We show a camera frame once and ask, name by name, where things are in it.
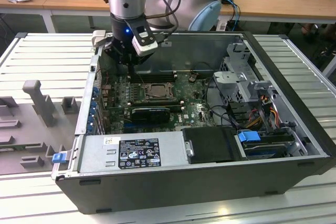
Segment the metal grating table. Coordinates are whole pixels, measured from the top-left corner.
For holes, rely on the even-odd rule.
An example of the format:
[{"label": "metal grating table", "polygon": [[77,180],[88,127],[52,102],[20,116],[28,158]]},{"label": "metal grating table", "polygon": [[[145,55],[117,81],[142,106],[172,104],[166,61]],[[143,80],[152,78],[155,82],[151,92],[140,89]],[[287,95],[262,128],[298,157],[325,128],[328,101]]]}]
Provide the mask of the metal grating table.
[{"label": "metal grating table", "polygon": [[28,34],[15,38],[0,58],[0,97],[31,103],[22,91],[26,80],[40,80],[41,92],[53,102],[81,101],[89,65],[92,34]]},{"label": "metal grating table", "polygon": [[[54,152],[70,149],[77,114],[65,114],[64,97],[75,99],[79,108],[86,85],[92,50],[92,34],[19,34],[0,58],[0,98],[12,97],[18,106],[0,104],[0,122],[20,122],[18,127],[0,127],[0,139],[12,143],[0,146],[0,174],[51,171]],[[22,90],[26,80],[40,80],[41,93],[54,104],[54,125],[46,127]],[[35,145],[37,148],[20,146]],[[33,163],[38,157],[39,165]],[[32,159],[33,164],[22,165]]]},{"label": "metal grating table", "polygon": [[[311,113],[336,143],[336,88],[289,40],[277,35],[255,38],[296,91]],[[265,80],[265,72],[257,69]]]},{"label": "metal grating table", "polygon": [[[87,40],[91,38],[91,35],[71,36],[88,36]],[[325,108],[323,104],[326,103],[321,103],[320,99],[325,102],[329,101],[328,108],[336,109],[333,103],[333,100],[336,100],[334,99],[334,87],[289,40],[282,40],[278,36],[265,35],[256,36],[256,38],[311,110]],[[63,52],[62,56],[66,58],[69,54],[74,55],[76,52]],[[336,114],[329,109],[325,111],[329,111],[329,114],[316,114],[316,117],[326,130],[334,130]],[[64,221],[110,224],[323,224],[336,222],[335,168],[323,175],[304,179],[284,195],[91,216],[83,215],[77,210],[76,206],[51,180],[49,173],[3,176],[0,177],[0,188],[0,220],[3,224],[60,223]]]}]

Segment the robotic arm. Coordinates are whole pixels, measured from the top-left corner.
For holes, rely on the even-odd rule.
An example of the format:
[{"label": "robotic arm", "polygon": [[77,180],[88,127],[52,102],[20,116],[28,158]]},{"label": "robotic arm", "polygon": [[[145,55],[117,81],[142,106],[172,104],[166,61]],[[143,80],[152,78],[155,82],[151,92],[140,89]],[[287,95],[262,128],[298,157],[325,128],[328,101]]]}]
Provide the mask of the robotic arm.
[{"label": "robotic arm", "polygon": [[[143,63],[132,58],[148,58],[166,38],[154,35],[152,30],[174,27],[209,30],[221,9],[218,0],[109,0],[109,3],[114,39],[128,55],[127,60],[119,62],[127,65]],[[130,57],[134,49],[136,55]]]}]

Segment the electronic device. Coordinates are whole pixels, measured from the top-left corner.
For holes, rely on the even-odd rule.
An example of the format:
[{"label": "electronic device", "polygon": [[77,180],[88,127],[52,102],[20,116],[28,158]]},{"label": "electronic device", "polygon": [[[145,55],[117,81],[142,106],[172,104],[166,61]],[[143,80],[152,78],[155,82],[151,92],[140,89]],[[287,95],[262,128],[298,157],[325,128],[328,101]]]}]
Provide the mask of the electronic device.
[{"label": "electronic device", "polygon": [[79,211],[281,194],[334,166],[336,145],[252,35],[168,42],[134,77],[103,46],[92,59],[68,168],[53,171]]},{"label": "electronic device", "polygon": [[[160,25],[167,22],[167,8],[177,7],[171,11],[179,17],[175,27],[179,21],[192,24],[203,12],[211,14],[206,19],[211,23],[218,0],[170,0],[156,8],[164,9],[163,16],[145,15],[144,0],[109,2],[113,34],[94,32],[93,47],[85,43],[86,54],[80,56],[86,58],[75,73],[54,64],[53,71],[63,74],[42,86],[37,78],[49,74],[25,78],[31,70],[49,69],[13,67],[11,52],[20,50],[7,51],[0,62],[8,59],[2,78],[20,71],[15,77],[24,82],[4,83],[0,158],[21,161],[1,169],[39,170],[45,165],[41,156],[20,152],[43,153],[64,194],[81,213],[96,214],[283,194],[335,165],[334,130],[317,121],[315,107],[321,90],[323,97],[334,98],[334,88],[309,72],[313,67],[302,63],[304,57],[297,59],[300,52],[287,39],[151,30],[150,15],[163,19]],[[32,43],[27,34],[18,36],[13,46]],[[294,61],[279,61],[282,52]],[[293,83],[288,65],[305,68],[312,84]],[[315,87],[318,93],[310,91]],[[36,142],[42,138],[51,143]],[[53,141],[60,144],[56,151]]]}]

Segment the warning label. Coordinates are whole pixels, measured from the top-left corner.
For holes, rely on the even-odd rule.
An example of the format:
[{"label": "warning label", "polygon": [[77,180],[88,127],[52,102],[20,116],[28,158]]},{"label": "warning label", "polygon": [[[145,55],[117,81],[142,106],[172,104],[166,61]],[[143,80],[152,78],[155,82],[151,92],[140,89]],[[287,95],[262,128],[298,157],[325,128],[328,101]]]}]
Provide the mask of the warning label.
[{"label": "warning label", "polygon": [[161,166],[159,139],[121,140],[119,168],[133,169]]}]

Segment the blue latch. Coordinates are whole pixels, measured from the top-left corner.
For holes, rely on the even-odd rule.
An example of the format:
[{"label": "blue latch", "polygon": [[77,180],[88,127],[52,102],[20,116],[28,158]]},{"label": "blue latch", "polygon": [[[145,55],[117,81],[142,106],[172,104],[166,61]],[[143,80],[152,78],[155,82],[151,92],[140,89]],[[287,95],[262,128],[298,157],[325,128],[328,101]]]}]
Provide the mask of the blue latch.
[{"label": "blue latch", "polygon": [[238,134],[241,142],[261,141],[258,132],[256,131],[242,131]]},{"label": "blue latch", "polygon": [[53,155],[53,159],[52,159],[52,162],[54,164],[58,164],[58,163],[66,163],[66,157],[67,157],[67,154],[66,153],[55,153]]}]

